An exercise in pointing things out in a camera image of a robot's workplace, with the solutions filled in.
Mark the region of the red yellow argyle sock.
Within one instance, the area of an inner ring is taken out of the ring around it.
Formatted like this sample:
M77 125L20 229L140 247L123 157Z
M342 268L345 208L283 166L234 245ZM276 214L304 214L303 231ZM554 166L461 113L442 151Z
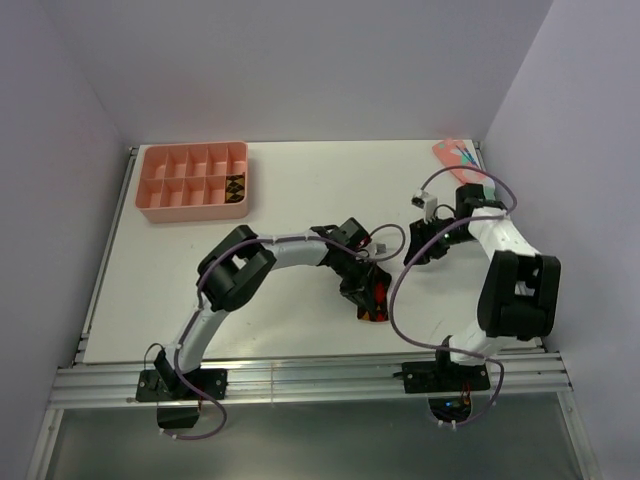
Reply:
M385 323L389 320L388 290L391 275L374 264L359 281L356 290L356 317L371 323Z

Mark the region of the brown tan argyle sock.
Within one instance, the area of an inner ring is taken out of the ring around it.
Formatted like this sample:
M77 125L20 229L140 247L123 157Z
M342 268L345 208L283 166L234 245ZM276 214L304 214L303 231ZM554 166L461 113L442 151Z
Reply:
M225 203L237 204L246 196L246 176L242 174L228 175L225 178Z

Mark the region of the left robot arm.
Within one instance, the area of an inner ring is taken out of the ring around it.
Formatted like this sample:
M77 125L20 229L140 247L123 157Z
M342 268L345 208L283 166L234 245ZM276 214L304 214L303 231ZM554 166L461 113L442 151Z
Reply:
M371 236L353 218L341 226L314 226L300 234L260 236L249 226L231 231L198 265L197 308L176 339L154 361L159 388L183 399L195 388L205 350L226 317L244 307L267 275L297 267L328 267L340 279L342 297L372 322L388 319L391 275L359 252Z

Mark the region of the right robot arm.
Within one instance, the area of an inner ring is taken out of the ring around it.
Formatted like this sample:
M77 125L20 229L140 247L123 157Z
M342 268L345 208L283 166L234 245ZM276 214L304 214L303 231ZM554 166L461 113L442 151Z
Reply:
M451 246L470 241L478 242L489 260L476 319L443 341L448 356L432 368L435 383L452 390L466 379L467 366L483 364L510 341L549 335L561 262L532 247L511 221L504 203L488 198L480 184L457 188L450 218L437 215L437 197L424 191L411 203L423 217L409 225L405 266L426 265L442 258Z

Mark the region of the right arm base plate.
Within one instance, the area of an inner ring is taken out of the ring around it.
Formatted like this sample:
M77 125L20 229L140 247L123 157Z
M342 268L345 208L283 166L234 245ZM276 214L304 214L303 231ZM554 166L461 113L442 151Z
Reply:
M462 393L490 389L489 374L485 366L463 366L451 362L404 362L393 374L403 382L407 394Z

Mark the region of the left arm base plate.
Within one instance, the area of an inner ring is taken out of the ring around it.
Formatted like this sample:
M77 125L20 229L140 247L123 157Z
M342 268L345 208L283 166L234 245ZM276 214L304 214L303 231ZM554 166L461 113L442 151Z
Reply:
M197 369L186 373L184 377L195 388L208 396L216 400L225 398L228 380L226 369ZM155 369L144 370L140 373L135 394L137 402L157 403L199 399L203 399L203 396L190 389L176 375L167 386Z

